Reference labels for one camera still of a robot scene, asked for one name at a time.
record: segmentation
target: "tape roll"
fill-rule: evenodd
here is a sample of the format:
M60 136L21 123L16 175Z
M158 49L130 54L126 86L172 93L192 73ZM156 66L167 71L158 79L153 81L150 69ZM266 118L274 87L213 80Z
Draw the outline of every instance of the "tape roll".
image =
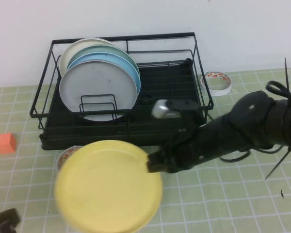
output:
M208 84L209 92L210 92L210 94L212 96L223 96L223 95L228 94L232 90L232 86L233 86L232 80L226 74L224 74L222 72L217 72L217 71L207 72L205 74L205 78L206 78L206 80L207 79L222 79L223 81L225 81L225 83L227 85L227 87L225 89L214 90L214 89L211 89L209 87L209 84ZM207 91L203 76L200 77L200 83L201 83L201 86L202 86L202 90L203 91Z

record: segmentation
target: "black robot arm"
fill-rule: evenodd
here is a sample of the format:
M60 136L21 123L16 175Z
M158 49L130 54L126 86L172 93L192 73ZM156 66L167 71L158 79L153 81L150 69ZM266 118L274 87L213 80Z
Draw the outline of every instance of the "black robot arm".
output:
M269 81L266 89L287 99L274 100L263 91L249 93L229 113L202 126L197 103L159 100L152 114L160 118L179 112L186 127L148 156L149 172L175 173L234 151L271 149L275 144L291 150L291 93L275 81Z

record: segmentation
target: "yellow plate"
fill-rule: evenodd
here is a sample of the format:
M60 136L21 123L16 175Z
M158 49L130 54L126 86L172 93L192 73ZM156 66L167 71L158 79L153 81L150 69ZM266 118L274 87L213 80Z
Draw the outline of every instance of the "yellow plate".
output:
M68 224L84 233L132 233L146 225L162 199L159 173L148 173L147 153L122 141L99 141L73 154L55 183Z

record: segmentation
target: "dish rack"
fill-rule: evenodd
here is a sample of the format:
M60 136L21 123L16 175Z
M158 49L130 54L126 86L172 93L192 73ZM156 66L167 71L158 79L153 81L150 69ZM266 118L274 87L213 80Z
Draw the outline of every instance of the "dish rack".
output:
M213 101L208 87L206 94L202 94L198 81L198 77L201 76L206 79L195 33L118 36L103 39L126 51L137 63L141 92L135 106L132 109L118 110L113 96L114 103L111 103L113 110L85 112L83 111L85 96L81 96L80 111L70 112L59 94L62 77L58 61L63 51L79 39L53 40L30 110L30 116L39 119L38 128L42 130L40 139L44 150L63 150L99 140L122 140L137 146L164 144L183 128L183 122L181 118L155 119L151 115L155 102L162 99L191 99L199 103L204 116L200 125L207 122L207 113L213 108ZM101 114L110 114L113 120L96 122L84 119L84 116Z

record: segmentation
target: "green grid mat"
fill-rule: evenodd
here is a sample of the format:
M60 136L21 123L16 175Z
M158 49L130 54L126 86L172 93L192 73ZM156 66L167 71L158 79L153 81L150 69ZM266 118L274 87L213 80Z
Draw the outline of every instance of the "green grid mat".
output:
M268 80L285 84L281 69L227 75L233 80L233 89L225 96L213 98L215 107L210 111L213 117L229 112L248 92L264 90ZM291 69L289 76L291 89ZM0 88L0 133L12 132L17 139L14 154L0 155L0 211L18 209L23 219L16 229L18 233L72 233L74 230L57 212L53 196L55 159L61 151L41 149L38 121L29 116L36 89L37 86ZM37 103L39 110L43 108L46 94L47 87L43 86ZM155 149L145 148L147 152ZM235 164L216 159L189 171L162 173L161 206L138 232L291 232L291 154L264 180L284 153L285 150L275 155L253 151L249 158ZM225 157L239 155L235 152Z

